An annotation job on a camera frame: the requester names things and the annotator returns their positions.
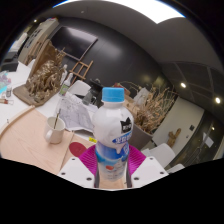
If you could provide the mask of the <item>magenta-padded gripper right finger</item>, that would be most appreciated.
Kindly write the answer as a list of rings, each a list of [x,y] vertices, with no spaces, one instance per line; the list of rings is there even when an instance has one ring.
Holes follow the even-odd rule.
[[[146,157],[134,146],[129,147],[126,183],[128,188],[140,188],[157,181],[168,173],[155,157]]]

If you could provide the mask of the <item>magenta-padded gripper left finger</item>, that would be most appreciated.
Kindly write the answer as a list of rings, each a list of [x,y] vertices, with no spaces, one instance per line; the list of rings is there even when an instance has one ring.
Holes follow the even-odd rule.
[[[85,188],[99,187],[99,172],[95,146],[70,144],[71,157],[59,171],[58,176]]]

